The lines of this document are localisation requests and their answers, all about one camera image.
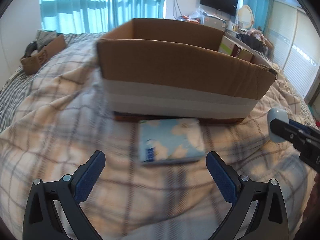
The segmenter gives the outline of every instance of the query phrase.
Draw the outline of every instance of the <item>blue curtain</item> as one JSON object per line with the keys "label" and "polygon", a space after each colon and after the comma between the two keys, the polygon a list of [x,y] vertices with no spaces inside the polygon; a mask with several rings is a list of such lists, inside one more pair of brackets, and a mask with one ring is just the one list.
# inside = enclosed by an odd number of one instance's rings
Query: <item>blue curtain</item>
{"label": "blue curtain", "polygon": [[40,0],[42,28],[107,32],[131,18],[162,18],[164,0]]}
{"label": "blue curtain", "polygon": [[253,27],[257,29],[260,26],[264,32],[272,12],[273,0],[244,0],[243,4],[249,5],[253,12]]}

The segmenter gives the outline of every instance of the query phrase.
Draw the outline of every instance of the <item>wall-mounted tv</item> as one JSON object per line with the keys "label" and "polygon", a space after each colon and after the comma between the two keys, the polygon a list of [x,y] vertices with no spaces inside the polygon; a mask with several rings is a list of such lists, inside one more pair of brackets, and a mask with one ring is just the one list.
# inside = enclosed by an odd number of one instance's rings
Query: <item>wall-mounted tv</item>
{"label": "wall-mounted tv", "polygon": [[200,4],[236,16],[238,0],[200,0]]}

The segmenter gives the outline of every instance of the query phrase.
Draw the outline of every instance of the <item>open cardboard box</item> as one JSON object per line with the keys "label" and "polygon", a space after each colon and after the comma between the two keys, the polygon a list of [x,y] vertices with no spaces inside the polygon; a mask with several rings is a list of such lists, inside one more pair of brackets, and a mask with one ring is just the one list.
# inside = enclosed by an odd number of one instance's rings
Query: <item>open cardboard box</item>
{"label": "open cardboard box", "polygon": [[21,58],[20,62],[23,66],[23,70],[27,75],[36,74],[42,65],[48,62],[50,58],[58,54],[66,48],[66,42],[63,34],[60,34],[48,45],[44,46],[37,54]]}
{"label": "open cardboard box", "polygon": [[125,120],[241,122],[276,77],[217,52],[224,34],[175,20],[133,19],[103,35],[97,52],[111,110]]}

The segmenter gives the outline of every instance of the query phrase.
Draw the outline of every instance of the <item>gray plaid blanket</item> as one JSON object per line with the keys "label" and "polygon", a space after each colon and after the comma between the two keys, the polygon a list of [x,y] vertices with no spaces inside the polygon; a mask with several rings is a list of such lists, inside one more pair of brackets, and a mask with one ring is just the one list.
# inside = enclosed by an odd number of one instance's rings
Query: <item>gray plaid blanket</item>
{"label": "gray plaid blanket", "polygon": [[[98,36],[73,43],[44,65],[27,82],[27,96],[8,127],[4,125],[0,133],[1,218],[22,239],[33,180],[53,181],[72,174],[98,149],[106,154],[106,166],[81,207],[103,239],[208,239],[230,204],[223,200],[204,159],[175,166],[139,164],[137,124],[115,122],[108,108],[95,57]],[[0,98],[8,92],[4,89]],[[279,181],[289,230],[294,234],[315,173],[298,159],[290,143],[269,140],[267,112],[275,106],[298,122],[314,125],[304,103],[279,73],[241,124],[202,126],[202,132],[206,150],[217,151],[239,174],[257,181]],[[238,238],[245,233],[253,209],[254,204]],[[57,210],[67,234],[75,238],[58,204]]]}
{"label": "gray plaid blanket", "polygon": [[[69,47],[74,43],[97,38],[101,35],[102,33],[65,34],[64,39]],[[36,76],[27,76],[20,66],[4,84],[0,91],[0,133],[12,123],[17,107],[30,94],[30,87]]]}

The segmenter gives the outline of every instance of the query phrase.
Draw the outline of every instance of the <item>book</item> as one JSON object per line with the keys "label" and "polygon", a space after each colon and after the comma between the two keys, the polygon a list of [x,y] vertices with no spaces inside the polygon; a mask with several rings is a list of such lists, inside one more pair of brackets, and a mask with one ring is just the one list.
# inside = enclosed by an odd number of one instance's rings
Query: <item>book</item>
{"label": "book", "polygon": [[139,122],[139,159],[143,164],[178,164],[205,156],[199,120],[193,118]]}

